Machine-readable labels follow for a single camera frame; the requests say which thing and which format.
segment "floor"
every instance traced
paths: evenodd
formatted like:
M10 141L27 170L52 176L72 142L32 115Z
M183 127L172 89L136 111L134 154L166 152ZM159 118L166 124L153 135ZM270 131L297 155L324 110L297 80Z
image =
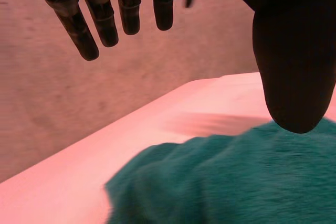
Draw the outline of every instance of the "floor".
M43 0L1 0L0 182L184 83L257 71L253 12L242 0L183 4L175 1L163 32L152 0L142 0L141 30L127 36L112 0L119 43L105 48L81 0L100 50L86 62Z

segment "fuzzy green cloth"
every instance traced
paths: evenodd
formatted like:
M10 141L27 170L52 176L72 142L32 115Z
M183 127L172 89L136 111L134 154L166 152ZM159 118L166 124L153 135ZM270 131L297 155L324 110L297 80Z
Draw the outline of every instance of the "fuzzy green cloth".
M151 146L107 184L108 223L336 223L336 123Z

